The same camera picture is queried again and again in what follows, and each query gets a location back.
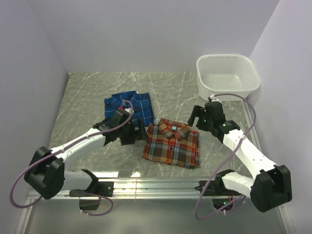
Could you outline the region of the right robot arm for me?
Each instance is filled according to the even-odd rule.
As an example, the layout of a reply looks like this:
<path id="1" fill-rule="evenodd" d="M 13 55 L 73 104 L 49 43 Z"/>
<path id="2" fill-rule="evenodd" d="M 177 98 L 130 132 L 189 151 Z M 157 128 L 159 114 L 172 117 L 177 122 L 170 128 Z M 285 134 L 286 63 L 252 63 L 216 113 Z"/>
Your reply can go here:
<path id="1" fill-rule="evenodd" d="M 208 185 L 202 180 L 196 190 L 204 196 L 223 196 L 231 192 L 244 195 L 263 213 L 292 200 L 290 170 L 268 159 L 234 121 L 226 120 L 221 102 L 194 106 L 188 120 L 189 126 L 193 125 L 196 117 L 196 127 L 210 132 L 232 150 L 251 174 L 251 177 L 246 177 L 232 169 L 218 170 Z"/>

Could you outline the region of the red brown plaid shirt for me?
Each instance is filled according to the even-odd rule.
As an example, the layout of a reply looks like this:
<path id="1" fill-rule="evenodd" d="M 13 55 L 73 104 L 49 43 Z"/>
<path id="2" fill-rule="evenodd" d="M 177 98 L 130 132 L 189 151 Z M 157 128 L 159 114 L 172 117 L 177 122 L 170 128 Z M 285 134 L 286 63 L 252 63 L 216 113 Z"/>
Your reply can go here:
<path id="1" fill-rule="evenodd" d="M 200 167 L 199 132 L 187 124 L 161 118 L 150 124 L 142 158 L 186 169 Z"/>

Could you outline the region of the blue plaid shirt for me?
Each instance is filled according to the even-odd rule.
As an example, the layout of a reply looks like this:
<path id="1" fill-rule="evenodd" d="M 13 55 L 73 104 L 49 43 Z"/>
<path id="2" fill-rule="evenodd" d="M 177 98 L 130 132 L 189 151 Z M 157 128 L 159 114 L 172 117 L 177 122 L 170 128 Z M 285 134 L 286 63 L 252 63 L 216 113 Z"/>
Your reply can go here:
<path id="1" fill-rule="evenodd" d="M 134 114 L 132 116 L 135 127 L 138 127 L 138 120 L 141 119 L 143 126 L 148 127 L 154 123 L 154 112 L 152 109 L 149 93 L 138 94 L 136 91 L 127 91 L 117 94 L 112 94 L 110 98 L 104 99 L 104 115 L 112 117 L 115 110 L 124 101 L 130 101 L 133 106 Z"/>

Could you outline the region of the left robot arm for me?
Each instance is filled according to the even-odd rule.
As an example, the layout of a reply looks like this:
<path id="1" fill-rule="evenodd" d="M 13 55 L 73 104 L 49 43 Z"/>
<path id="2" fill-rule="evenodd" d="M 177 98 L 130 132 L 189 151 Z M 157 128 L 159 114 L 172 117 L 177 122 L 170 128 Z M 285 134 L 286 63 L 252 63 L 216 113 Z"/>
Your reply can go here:
<path id="1" fill-rule="evenodd" d="M 40 147 L 31 160 L 31 169 L 24 180 L 44 199 L 51 199 L 64 190 L 101 194 L 99 178 L 91 171 L 68 172 L 66 169 L 76 160 L 102 146 L 119 139 L 121 145 L 146 140 L 147 133 L 142 120 L 135 120 L 125 110 L 115 111 L 112 117 L 96 123 L 83 135 L 52 149 Z"/>

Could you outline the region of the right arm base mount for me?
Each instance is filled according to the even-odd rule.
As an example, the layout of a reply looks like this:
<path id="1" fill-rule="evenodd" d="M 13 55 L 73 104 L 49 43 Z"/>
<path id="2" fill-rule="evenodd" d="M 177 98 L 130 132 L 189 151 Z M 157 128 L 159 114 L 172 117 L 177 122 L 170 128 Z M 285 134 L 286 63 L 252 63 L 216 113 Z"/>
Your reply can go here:
<path id="1" fill-rule="evenodd" d="M 215 180 L 212 180 L 209 183 L 207 189 L 205 190 L 203 196 L 228 196 L 228 195 L 238 196 L 241 194 L 238 192 L 226 189 L 222 181 L 217 182 Z"/>

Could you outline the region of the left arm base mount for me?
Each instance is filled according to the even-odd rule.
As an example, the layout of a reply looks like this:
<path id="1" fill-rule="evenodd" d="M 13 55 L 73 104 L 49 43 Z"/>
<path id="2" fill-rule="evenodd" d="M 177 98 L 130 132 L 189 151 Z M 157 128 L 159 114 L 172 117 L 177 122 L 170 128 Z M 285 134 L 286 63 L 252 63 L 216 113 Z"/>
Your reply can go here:
<path id="1" fill-rule="evenodd" d="M 114 182 L 112 181 L 93 181 L 86 190 L 71 190 L 70 197 L 83 196 L 105 196 L 112 197 L 114 190 Z"/>

